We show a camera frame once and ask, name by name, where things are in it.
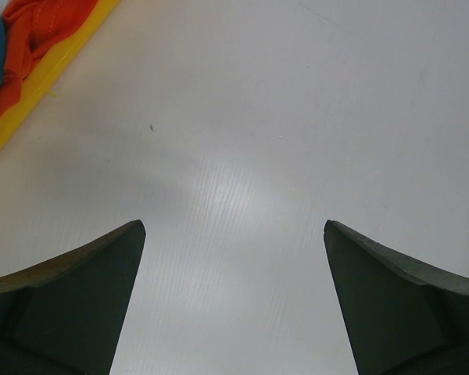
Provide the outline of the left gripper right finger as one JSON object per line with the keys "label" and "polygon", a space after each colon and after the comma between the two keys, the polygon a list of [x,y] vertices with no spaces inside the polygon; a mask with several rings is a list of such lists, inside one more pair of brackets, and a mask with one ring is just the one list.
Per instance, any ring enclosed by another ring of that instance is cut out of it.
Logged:
{"label": "left gripper right finger", "polygon": [[469,374],[469,278],[329,220],[324,244],[360,374]]}

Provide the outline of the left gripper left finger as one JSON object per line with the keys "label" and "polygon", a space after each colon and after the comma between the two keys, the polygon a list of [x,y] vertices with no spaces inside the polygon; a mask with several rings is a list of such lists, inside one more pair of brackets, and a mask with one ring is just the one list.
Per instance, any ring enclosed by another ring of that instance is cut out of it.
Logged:
{"label": "left gripper left finger", "polygon": [[138,274],[134,220],[0,277],[0,374],[107,374]]}

